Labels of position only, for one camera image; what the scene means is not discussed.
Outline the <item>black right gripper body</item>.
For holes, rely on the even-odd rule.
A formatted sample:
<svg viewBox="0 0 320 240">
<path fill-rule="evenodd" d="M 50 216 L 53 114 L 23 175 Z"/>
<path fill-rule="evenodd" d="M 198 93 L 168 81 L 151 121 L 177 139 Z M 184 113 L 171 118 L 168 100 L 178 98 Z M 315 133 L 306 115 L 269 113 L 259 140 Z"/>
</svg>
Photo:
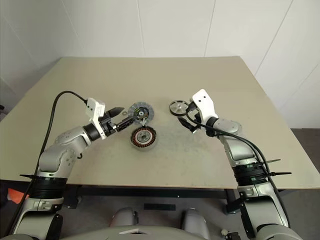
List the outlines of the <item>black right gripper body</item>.
<svg viewBox="0 0 320 240">
<path fill-rule="evenodd" d="M 194 126 L 192 127 L 191 132 L 195 133 L 197 130 L 201 129 L 200 124 L 202 123 L 202 119 L 199 112 L 194 115 L 194 118 L 192 119 L 192 121 L 194 123 Z"/>
</svg>

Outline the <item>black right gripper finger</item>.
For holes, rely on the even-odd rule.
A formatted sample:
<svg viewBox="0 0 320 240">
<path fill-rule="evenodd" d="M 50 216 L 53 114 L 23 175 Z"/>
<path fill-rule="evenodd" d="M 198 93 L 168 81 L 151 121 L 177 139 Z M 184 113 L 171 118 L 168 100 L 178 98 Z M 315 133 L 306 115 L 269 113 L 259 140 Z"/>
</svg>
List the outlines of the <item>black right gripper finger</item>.
<svg viewBox="0 0 320 240">
<path fill-rule="evenodd" d="M 181 123 L 181 125 L 185 128 L 187 128 L 189 131 L 193 132 L 193 125 L 190 124 L 185 118 L 179 117 L 178 121 Z"/>
</svg>

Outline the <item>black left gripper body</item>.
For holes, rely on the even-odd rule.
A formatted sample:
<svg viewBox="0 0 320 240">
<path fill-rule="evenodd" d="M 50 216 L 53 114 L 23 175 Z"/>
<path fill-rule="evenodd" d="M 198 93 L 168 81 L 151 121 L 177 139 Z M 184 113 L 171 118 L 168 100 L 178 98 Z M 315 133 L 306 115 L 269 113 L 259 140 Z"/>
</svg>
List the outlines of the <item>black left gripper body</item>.
<svg viewBox="0 0 320 240">
<path fill-rule="evenodd" d="M 101 127 L 106 137 L 109 137 L 117 131 L 117 126 L 108 115 L 101 118 Z"/>
</svg>

